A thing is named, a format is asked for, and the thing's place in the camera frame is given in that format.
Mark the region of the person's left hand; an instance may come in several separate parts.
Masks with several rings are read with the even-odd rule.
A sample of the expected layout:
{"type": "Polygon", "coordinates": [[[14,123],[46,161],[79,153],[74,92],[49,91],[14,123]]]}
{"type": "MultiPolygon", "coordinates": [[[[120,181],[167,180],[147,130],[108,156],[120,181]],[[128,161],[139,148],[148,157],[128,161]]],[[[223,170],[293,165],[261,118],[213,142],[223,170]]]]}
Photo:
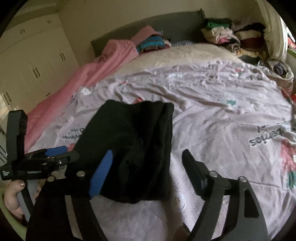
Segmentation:
{"type": "Polygon", "coordinates": [[[4,192],[4,204],[12,216],[17,220],[23,219],[23,211],[20,207],[17,194],[25,188],[23,180],[8,181],[4,192]]]}

